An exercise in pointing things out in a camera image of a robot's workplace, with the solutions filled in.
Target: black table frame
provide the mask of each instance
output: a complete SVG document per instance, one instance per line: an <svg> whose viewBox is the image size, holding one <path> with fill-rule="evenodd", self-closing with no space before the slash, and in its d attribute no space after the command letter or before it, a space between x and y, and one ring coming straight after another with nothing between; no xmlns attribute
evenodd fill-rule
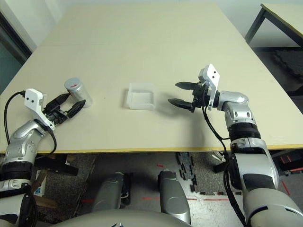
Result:
<svg viewBox="0 0 303 227"><path fill-rule="evenodd" d="M299 46L303 47L303 37L299 36L296 32L294 32L291 28L286 26L282 21L273 16L269 11L262 8L257 15L255 21L252 23L250 29L248 30L245 40L249 44L256 34L257 30L263 23L264 19L269 20L276 27L278 27L281 31L283 31L286 35L288 35L292 40L294 40Z"/></svg>

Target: metal lid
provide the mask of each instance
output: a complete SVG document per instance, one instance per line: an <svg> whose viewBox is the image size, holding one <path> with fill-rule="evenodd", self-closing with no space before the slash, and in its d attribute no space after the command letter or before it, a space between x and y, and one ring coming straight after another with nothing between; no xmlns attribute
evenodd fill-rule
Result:
<svg viewBox="0 0 303 227"><path fill-rule="evenodd" d="M77 77L73 77L65 81L64 86L69 91L74 91L81 86L81 81Z"/></svg>

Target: white wall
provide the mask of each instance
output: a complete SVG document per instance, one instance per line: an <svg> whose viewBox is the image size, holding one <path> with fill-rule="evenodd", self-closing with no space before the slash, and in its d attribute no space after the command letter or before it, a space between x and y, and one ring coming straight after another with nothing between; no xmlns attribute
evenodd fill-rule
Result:
<svg viewBox="0 0 303 227"><path fill-rule="evenodd" d="M150 2L169 0L0 0L0 10L34 50L48 35L66 10L75 4L102 2ZM213 0L245 36L260 10L259 0ZM303 0L266 0L266 3L301 3ZM297 46L288 36L265 20L251 41L254 47Z"/></svg>

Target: black cable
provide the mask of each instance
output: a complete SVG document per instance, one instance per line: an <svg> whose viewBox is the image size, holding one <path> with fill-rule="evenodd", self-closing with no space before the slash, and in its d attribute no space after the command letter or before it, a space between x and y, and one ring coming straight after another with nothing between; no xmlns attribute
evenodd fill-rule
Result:
<svg viewBox="0 0 303 227"><path fill-rule="evenodd" d="M223 140L229 140L230 138L222 138L217 133L217 131L214 129L214 127L212 126L212 124L210 123L210 120L209 120L209 118L207 116L207 113L206 113L207 106L205 105L204 97L205 97L205 89L203 90L203 106L204 106L204 107L202 107L203 116L204 116L204 119L205 119L208 127L214 133L215 137L221 142L221 144L222 144L222 146L224 148L224 157L225 157L225 160L226 160L226 167L225 167L225 170L224 170L224 173L223 173L224 188L226 190L227 197L228 197L228 199L229 199L229 201L231 203L231 206L234 209L236 215L238 216L238 218L241 221L241 223L244 226L246 226L245 217L244 217L244 215L242 214L242 211L239 208L239 205L238 205L238 203L237 203L237 201L236 201L236 199L234 197L234 194L232 193L231 186L229 184L229 160L228 160L228 153L227 153L227 150L226 150L226 146L223 143Z"/></svg>
<svg viewBox="0 0 303 227"><path fill-rule="evenodd" d="M234 194L232 193L231 186L229 184L229 163L226 164L224 173L223 173L223 184L224 188L227 193L227 197L229 199L229 202L231 203L231 206L233 210L235 211L236 215L238 216L240 222L243 224L243 226L246 226L245 217L242 214L242 211L239 208L239 205L235 199Z"/></svg>
<svg viewBox="0 0 303 227"><path fill-rule="evenodd" d="M210 128L210 130L214 133L215 137L221 142L221 144L222 144L222 146L224 148L224 152L223 152L224 158L225 158L226 162L228 162L228 153L227 153L227 150L226 150L226 146L225 146L225 144L222 141L223 139L227 139L227 138L222 138L217 133L217 131L214 129L214 127L212 126L212 124L209 121L209 118L208 118L207 113L206 113L206 109L207 109L207 107L202 107L202 112L203 112L204 119L205 119L208 127Z"/></svg>
<svg viewBox="0 0 303 227"><path fill-rule="evenodd" d="M46 154L46 155L42 155L42 156L36 157L36 159L40 159L40 158L43 158L43 157L48 157L48 156L50 156L51 154L53 154L53 153L56 151L56 149L57 149L57 140L56 140L56 137L55 137L55 135L54 135L54 133L53 133L53 130L52 130L50 127L47 127L47 126L43 125L43 124L42 124L39 120L37 120L37 119L35 119L34 121L35 121L36 123L38 123L38 124L40 125L41 128L43 128L45 131L47 131L47 132L51 135L51 137L53 138L53 150L52 150L50 153Z"/></svg>
<svg viewBox="0 0 303 227"><path fill-rule="evenodd" d="M32 227L35 227L36 224L37 224L37 221L38 221L38 207L37 207L37 203L36 203L36 200L34 198L33 193L32 192L30 192L30 193L31 193L31 198L32 198L33 203L34 203L34 212L35 212L35 219L34 219L34 222L32 224Z"/></svg>
<svg viewBox="0 0 303 227"><path fill-rule="evenodd" d="M4 130L5 130L5 136L6 136L6 141L8 142L8 145L10 144L10 140L9 140L9 131L8 131L8 122L7 122L7 113L8 113L8 107L9 107L9 103L11 102L11 100L16 97L17 95L22 95L23 97L25 96L25 91L19 91L16 92L15 94L13 94L8 101L5 104L5 108L4 108Z"/></svg>

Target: black table leg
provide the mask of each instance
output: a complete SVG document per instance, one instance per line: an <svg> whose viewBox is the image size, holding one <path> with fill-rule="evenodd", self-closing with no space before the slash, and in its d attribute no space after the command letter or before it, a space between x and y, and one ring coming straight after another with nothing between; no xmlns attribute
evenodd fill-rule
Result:
<svg viewBox="0 0 303 227"><path fill-rule="evenodd" d="M35 161L35 166L39 168L48 168L56 173L63 173L76 176L78 168L65 164L67 155L56 155L55 159L44 157Z"/></svg>
<svg viewBox="0 0 303 227"><path fill-rule="evenodd" d="M261 9L259 14L257 15L254 23L252 23L250 29L248 30L246 36L245 36L245 40L246 42L249 44L252 40L252 38L254 37L254 35L256 34L257 30L259 29L259 27L261 26L261 24L263 23L265 17L264 17L264 13L266 12L265 9Z"/></svg>
<svg viewBox="0 0 303 227"><path fill-rule="evenodd" d="M214 166L214 173L217 174L223 172L225 167L226 167L226 162Z"/></svg>

